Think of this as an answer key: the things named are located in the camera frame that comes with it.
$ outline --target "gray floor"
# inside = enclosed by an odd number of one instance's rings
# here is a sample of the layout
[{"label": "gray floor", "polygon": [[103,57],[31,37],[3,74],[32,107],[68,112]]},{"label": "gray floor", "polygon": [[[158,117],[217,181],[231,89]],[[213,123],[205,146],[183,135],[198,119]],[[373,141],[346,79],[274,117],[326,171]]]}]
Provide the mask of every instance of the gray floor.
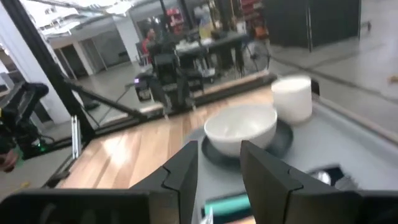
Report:
[{"label": "gray floor", "polygon": [[[319,47],[312,53],[306,49],[272,46],[277,61],[271,61],[270,70],[281,75],[308,74],[320,82],[323,97],[398,133],[398,85],[387,82],[389,76],[398,75],[398,31],[395,26],[398,1],[363,0],[362,11],[362,20],[370,20],[373,29],[370,33],[363,30],[360,41],[345,40]],[[116,100],[138,71],[137,65],[123,65],[82,80],[81,84]],[[120,103],[131,108],[145,106],[138,103],[134,90],[130,90]],[[91,114],[99,120],[107,110],[106,106],[101,106]],[[111,110],[103,122],[119,114]],[[46,133],[57,138],[69,136],[70,124],[51,128]],[[0,193],[8,194],[23,181],[31,181],[32,186],[40,187],[68,154],[69,149],[54,152],[27,161],[11,174],[0,174]]]}]

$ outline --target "white cup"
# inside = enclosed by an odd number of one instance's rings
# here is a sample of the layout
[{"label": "white cup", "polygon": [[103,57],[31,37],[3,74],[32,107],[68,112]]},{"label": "white cup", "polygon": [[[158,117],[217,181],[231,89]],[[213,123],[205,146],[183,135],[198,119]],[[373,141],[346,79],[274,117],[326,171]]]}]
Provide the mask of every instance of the white cup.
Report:
[{"label": "white cup", "polygon": [[289,76],[280,78],[271,85],[274,106],[278,118],[289,124],[298,124],[312,114],[311,78]]}]

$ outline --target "dark plate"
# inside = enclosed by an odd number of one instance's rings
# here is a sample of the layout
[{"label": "dark plate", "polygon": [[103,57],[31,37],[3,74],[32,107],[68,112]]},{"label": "dark plate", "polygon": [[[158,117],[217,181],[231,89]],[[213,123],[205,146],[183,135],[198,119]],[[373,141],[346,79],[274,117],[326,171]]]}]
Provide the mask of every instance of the dark plate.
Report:
[{"label": "dark plate", "polygon": [[[293,142],[293,130],[285,122],[278,120],[276,132],[270,145],[267,147],[267,152],[272,155],[282,158],[285,153],[289,150]],[[241,163],[239,158],[229,157],[220,153],[210,142],[210,140],[205,136],[201,150],[203,155],[213,164],[226,168],[226,169],[237,169],[240,170]]]}]

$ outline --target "white bowl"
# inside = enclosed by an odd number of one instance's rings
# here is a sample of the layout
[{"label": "white bowl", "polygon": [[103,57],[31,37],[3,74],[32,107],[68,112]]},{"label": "white bowl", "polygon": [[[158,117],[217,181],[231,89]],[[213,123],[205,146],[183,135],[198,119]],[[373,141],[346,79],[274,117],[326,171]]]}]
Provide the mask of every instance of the white bowl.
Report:
[{"label": "white bowl", "polygon": [[239,157],[242,140],[265,148],[275,135],[277,112],[271,104],[226,108],[205,123],[210,142],[222,154]]}]

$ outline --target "red object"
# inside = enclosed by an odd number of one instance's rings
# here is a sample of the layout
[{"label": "red object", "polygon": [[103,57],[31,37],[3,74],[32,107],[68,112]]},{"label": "red object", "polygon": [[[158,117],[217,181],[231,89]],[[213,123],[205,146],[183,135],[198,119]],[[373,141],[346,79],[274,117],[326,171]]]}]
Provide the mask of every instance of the red object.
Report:
[{"label": "red object", "polygon": [[[149,43],[149,39],[146,38],[143,42],[142,42],[142,51],[144,54],[149,55],[149,51],[147,48],[147,44]],[[150,59],[150,57],[148,56],[148,63],[152,63],[152,60]]]}]

